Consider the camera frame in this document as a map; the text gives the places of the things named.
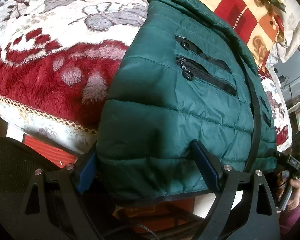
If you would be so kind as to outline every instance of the electrical cord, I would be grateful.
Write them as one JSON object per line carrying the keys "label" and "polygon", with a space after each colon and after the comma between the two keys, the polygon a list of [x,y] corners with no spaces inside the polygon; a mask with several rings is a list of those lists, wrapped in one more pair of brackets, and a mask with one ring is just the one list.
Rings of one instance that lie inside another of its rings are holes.
{"label": "electrical cord", "polygon": [[275,190],[277,190],[278,188],[280,188],[281,186],[283,186],[284,184],[286,184],[289,180],[287,180],[286,182],[282,183],[280,186],[274,188],[273,190],[271,190],[271,192],[274,192]]}
{"label": "electrical cord", "polygon": [[132,227],[140,227],[140,228],[143,228],[145,230],[147,230],[149,233],[151,233],[156,240],[159,240],[159,238],[157,237],[157,235],[151,231],[149,228],[145,227],[144,225],[140,225],[140,224],[127,224],[127,225],[123,225],[123,226],[120,226],[120,227],[117,227],[117,228],[114,228],[114,229],[111,229],[109,231],[107,231],[106,233],[104,233],[102,236],[103,237],[107,237],[109,235],[112,235],[118,231],[121,231],[123,229],[126,229],[126,228],[132,228]]}
{"label": "electrical cord", "polygon": [[289,80],[289,77],[285,76],[284,79],[285,79],[286,82],[285,82],[283,88],[281,88],[281,92],[286,88],[288,80]]}

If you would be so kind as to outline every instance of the metal bolt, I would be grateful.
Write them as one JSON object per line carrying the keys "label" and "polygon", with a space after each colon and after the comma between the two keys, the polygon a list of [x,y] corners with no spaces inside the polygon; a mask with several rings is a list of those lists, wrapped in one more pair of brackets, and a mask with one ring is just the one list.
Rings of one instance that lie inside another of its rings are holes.
{"label": "metal bolt", "polygon": [[68,163],[67,165],[66,165],[66,170],[72,170],[74,168],[74,164],[73,163]]}
{"label": "metal bolt", "polygon": [[223,165],[223,168],[224,168],[226,171],[232,170],[232,167],[231,167],[229,164]]}
{"label": "metal bolt", "polygon": [[40,175],[42,173],[42,170],[41,169],[36,169],[35,171],[34,171],[34,174],[35,175]]}
{"label": "metal bolt", "polygon": [[257,174],[258,176],[262,176],[262,171],[261,171],[261,170],[256,170],[256,174]]}

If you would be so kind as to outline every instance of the black zipper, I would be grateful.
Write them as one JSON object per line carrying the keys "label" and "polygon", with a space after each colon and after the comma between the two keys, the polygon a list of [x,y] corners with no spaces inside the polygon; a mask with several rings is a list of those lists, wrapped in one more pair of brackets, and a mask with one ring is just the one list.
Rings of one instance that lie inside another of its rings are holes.
{"label": "black zipper", "polygon": [[261,96],[259,96],[261,103],[263,104],[263,106],[267,109],[267,112],[269,112],[269,109],[266,105],[266,102],[263,100],[263,98]]}
{"label": "black zipper", "polygon": [[263,120],[266,122],[266,124],[271,127],[271,120],[268,118],[268,116],[266,115],[265,112],[262,112],[262,117],[263,117]]}
{"label": "black zipper", "polygon": [[185,79],[192,81],[195,77],[197,77],[230,95],[235,97],[237,96],[237,91],[232,85],[226,81],[211,76],[204,66],[194,60],[184,57],[176,57],[176,63],[182,69],[182,75]]}
{"label": "black zipper", "polygon": [[177,36],[177,35],[175,35],[174,37],[175,37],[176,41],[184,49],[192,51],[193,53],[197,54],[198,56],[200,56],[204,60],[210,62],[211,64],[213,64],[219,68],[222,68],[223,70],[227,71],[228,73],[231,73],[230,68],[223,60],[216,59],[216,58],[206,55],[197,45],[195,45],[192,41],[188,40],[185,37],[181,37],[181,36]]}

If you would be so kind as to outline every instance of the purple sleeve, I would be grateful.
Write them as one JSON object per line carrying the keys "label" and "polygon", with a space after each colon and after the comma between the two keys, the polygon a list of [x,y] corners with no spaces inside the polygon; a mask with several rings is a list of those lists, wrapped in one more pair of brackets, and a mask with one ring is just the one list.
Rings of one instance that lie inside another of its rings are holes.
{"label": "purple sleeve", "polygon": [[280,234],[286,235],[300,217],[300,204],[293,210],[282,211],[279,217]]}

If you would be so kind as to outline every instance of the zipper pull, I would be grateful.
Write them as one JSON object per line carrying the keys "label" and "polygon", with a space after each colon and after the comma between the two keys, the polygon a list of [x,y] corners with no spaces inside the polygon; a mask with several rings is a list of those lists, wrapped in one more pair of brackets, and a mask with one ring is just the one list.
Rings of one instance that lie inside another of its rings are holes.
{"label": "zipper pull", "polygon": [[177,61],[180,63],[180,67],[183,69],[183,70],[186,70],[186,60],[184,58],[181,58],[181,57],[178,57],[177,58]]}
{"label": "zipper pull", "polygon": [[194,74],[190,70],[183,70],[182,76],[189,81],[194,80]]}
{"label": "zipper pull", "polygon": [[182,37],[181,46],[186,50],[190,49],[190,44],[188,43],[188,40],[186,37]]}

